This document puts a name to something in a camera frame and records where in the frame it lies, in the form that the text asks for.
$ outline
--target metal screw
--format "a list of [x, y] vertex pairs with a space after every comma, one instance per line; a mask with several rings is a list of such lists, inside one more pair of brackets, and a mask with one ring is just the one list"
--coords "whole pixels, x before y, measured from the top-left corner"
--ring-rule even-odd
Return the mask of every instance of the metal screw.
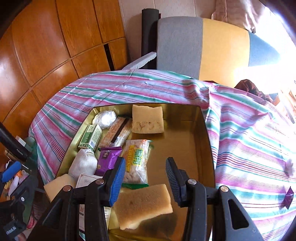
[[195, 179], [189, 179], [188, 183], [191, 185], [195, 185], [196, 184], [196, 180]]
[[96, 180], [96, 184], [98, 184], [98, 185], [101, 185], [103, 183], [104, 183], [104, 179], [102, 179], [102, 178], [99, 178]]
[[226, 187], [226, 186], [222, 186], [222, 187], [221, 187], [221, 191], [222, 191], [222, 192], [228, 192], [228, 191], [229, 191], [229, 188]]
[[68, 192], [70, 190], [71, 190], [71, 186], [70, 185], [67, 185], [67, 186], [64, 186], [63, 187], [63, 191], [65, 191], [65, 192]]

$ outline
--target brown cloth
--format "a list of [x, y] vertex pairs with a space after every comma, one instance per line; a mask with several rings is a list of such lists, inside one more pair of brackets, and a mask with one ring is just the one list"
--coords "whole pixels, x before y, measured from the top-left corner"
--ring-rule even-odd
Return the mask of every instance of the brown cloth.
[[241, 80], [236, 86], [235, 89], [239, 89], [239, 90], [243, 90], [246, 92], [249, 92], [253, 95], [256, 95], [264, 100], [267, 100], [271, 103], [273, 103], [273, 99], [270, 97], [270, 95], [265, 95], [263, 94], [262, 91], [259, 91], [256, 87], [256, 85], [254, 85], [254, 83], [252, 83], [250, 80]]

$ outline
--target purple package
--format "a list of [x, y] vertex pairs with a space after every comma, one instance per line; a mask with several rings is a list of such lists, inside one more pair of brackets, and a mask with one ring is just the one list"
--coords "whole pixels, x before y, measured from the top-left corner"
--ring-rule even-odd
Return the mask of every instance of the purple package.
[[101, 148], [100, 157], [98, 159], [98, 166], [94, 174], [97, 176], [104, 176], [107, 170], [113, 169], [117, 157], [119, 157], [121, 151], [121, 146]]
[[287, 209], [289, 209], [293, 198], [294, 198], [294, 192], [292, 191], [292, 188], [290, 187], [289, 190], [287, 191], [285, 198], [284, 198], [284, 204]]

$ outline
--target striped tablecloth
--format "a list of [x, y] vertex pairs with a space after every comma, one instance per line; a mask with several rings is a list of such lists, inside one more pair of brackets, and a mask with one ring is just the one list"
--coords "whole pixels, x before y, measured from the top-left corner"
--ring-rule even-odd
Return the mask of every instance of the striped tablecloth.
[[296, 178], [284, 171], [295, 159], [296, 134], [274, 106], [244, 91], [158, 70], [128, 70], [83, 77], [54, 95], [32, 122], [38, 168], [54, 179], [79, 126], [95, 106], [137, 102], [198, 105], [205, 119], [216, 187], [227, 185], [264, 240], [280, 240], [296, 215], [282, 204]]

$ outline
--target gold metal tray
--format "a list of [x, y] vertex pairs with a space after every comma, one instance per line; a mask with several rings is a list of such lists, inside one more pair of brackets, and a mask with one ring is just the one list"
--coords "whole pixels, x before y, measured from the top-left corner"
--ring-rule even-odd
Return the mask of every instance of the gold metal tray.
[[[149, 139], [153, 142], [147, 162], [149, 185], [166, 184], [171, 195], [173, 213], [143, 221], [136, 230], [109, 230], [111, 240], [176, 240], [182, 238], [187, 208], [180, 208], [174, 202], [165, 172], [165, 161], [173, 157], [178, 168], [186, 170], [190, 178], [205, 186], [215, 187], [214, 166], [205, 122], [198, 106], [185, 104], [144, 104], [150, 107], [162, 106], [165, 132], [162, 134], [131, 133], [128, 139]], [[74, 136], [61, 162], [56, 177], [68, 173], [79, 151], [78, 143], [87, 125], [96, 114], [113, 110], [117, 115], [132, 116], [132, 104], [101, 106], [93, 108]], [[208, 235], [211, 229], [211, 210], [208, 208]]]

